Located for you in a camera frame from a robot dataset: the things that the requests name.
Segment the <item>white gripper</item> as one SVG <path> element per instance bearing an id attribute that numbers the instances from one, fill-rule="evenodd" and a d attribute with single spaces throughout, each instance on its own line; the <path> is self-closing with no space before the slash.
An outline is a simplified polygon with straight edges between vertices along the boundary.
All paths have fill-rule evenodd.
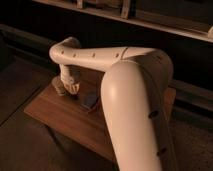
<path id="1" fill-rule="evenodd" d="M 78 83 L 80 80 L 80 70 L 76 66 L 61 65 L 60 78 L 62 83 L 64 84 L 65 89 L 68 92 L 71 93 L 71 87 L 72 87 L 73 94 L 74 95 L 78 94 L 80 89 L 80 84 Z"/>

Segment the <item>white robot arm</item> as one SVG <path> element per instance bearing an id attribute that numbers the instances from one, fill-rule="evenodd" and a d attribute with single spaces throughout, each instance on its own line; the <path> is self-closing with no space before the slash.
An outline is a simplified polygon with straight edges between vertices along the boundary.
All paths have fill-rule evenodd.
<path id="1" fill-rule="evenodd" d="M 50 58 L 61 80 L 75 82 L 71 66 L 104 73 L 101 101 L 120 171 L 178 171 L 164 109 L 164 92 L 173 76 L 169 56 L 154 48 L 81 49 L 69 37 L 53 45 Z"/>

